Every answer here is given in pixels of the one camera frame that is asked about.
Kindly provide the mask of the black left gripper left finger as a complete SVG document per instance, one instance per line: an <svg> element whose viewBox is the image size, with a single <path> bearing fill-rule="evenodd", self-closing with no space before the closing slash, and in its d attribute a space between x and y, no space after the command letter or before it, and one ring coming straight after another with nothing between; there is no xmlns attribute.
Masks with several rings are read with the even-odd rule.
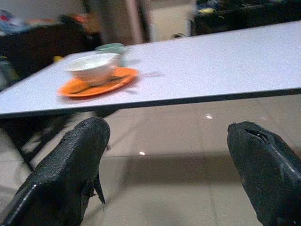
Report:
<svg viewBox="0 0 301 226"><path fill-rule="evenodd" d="M80 226L89 199L105 203L99 166L110 139L100 117L67 132L0 212L0 226Z"/></svg>

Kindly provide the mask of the pale green cup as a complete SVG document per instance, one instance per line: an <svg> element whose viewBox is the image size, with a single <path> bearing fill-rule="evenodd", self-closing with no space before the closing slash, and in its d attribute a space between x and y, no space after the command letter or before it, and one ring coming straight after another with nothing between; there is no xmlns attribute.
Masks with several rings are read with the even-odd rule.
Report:
<svg viewBox="0 0 301 226"><path fill-rule="evenodd" d="M96 51L100 51L101 53L116 53L120 54L119 66L125 67L125 54L128 51L128 48L122 43L110 43L104 44L95 48Z"/></svg>

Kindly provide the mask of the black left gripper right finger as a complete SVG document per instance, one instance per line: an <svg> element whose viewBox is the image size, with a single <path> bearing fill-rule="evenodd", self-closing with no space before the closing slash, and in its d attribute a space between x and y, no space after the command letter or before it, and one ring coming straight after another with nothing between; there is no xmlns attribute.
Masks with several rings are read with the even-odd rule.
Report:
<svg viewBox="0 0 301 226"><path fill-rule="evenodd" d="M301 226L301 158L277 134L250 121L227 129L230 155L263 226Z"/></svg>

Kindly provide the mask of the black table frame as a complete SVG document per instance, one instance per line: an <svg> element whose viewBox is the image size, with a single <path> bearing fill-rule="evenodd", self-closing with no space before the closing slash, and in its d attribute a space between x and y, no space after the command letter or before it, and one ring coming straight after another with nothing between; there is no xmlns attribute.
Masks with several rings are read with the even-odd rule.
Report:
<svg viewBox="0 0 301 226"><path fill-rule="evenodd" d="M66 127L73 116L74 114L58 114L0 119L0 128L7 133L24 163L32 171L31 161L33 158ZM37 146L31 151L26 151L24 146L35 135L38 136L36 139Z"/></svg>

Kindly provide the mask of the white ceramic bowl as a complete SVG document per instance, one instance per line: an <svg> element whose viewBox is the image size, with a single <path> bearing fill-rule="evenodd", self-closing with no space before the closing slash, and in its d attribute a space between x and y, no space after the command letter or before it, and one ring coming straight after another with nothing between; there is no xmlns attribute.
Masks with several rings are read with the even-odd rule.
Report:
<svg viewBox="0 0 301 226"><path fill-rule="evenodd" d="M106 83L113 76L120 60L121 55L116 53L94 54L71 61L65 70L74 78L97 86Z"/></svg>

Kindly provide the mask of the orange round plate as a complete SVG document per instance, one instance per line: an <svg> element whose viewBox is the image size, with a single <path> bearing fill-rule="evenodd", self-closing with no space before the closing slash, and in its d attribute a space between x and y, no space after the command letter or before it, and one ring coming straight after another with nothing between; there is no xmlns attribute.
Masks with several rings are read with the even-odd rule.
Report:
<svg viewBox="0 0 301 226"><path fill-rule="evenodd" d="M58 95L69 98L86 98L104 95L121 89L138 78L139 71L133 68L119 67L113 71L109 81L97 86L89 85L79 79L71 79L59 90Z"/></svg>

